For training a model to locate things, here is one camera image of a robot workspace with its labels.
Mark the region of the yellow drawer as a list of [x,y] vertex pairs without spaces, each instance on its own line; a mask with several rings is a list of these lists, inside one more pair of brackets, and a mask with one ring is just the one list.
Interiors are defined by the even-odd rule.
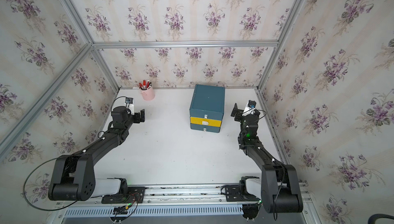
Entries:
[[205,126],[213,126],[213,127],[221,127],[221,120],[200,118],[200,117],[191,117],[190,122],[192,124],[205,125]]

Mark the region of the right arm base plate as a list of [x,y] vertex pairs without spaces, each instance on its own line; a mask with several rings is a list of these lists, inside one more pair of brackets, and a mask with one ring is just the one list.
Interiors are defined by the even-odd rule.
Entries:
[[239,185],[224,185],[220,189],[221,195],[225,196],[227,202],[259,202],[260,199],[245,191]]

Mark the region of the teal drawer cabinet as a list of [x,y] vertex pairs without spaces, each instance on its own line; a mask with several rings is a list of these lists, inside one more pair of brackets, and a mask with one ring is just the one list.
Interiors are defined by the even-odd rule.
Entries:
[[194,89],[189,116],[223,121],[225,88],[197,84]]

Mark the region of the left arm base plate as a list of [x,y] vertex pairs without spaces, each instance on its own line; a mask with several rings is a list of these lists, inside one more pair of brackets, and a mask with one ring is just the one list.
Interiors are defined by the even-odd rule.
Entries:
[[146,187],[129,187],[126,193],[117,193],[114,195],[105,195],[102,204],[128,204],[142,203]]

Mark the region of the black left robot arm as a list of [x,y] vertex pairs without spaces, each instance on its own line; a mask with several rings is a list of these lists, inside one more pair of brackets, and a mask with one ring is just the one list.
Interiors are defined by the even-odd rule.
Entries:
[[125,106],[111,112],[112,122],[98,140],[71,155],[55,159],[48,198],[52,201],[86,201],[96,187],[95,164],[112,149],[120,146],[133,124],[145,121],[145,110],[134,114]]

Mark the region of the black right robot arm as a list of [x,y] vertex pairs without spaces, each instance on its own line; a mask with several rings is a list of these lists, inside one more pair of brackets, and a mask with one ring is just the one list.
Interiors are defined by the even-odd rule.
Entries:
[[266,113],[258,110],[256,105],[250,100],[242,110],[235,104],[231,112],[231,117],[240,123],[239,149],[261,170],[261,177],[245,177],[241,182],[246,194],[258,198],[267,213],[301,213],[303,199],[297,171],[293,165],[277,160],[264,148],[258,128],[261,113]]

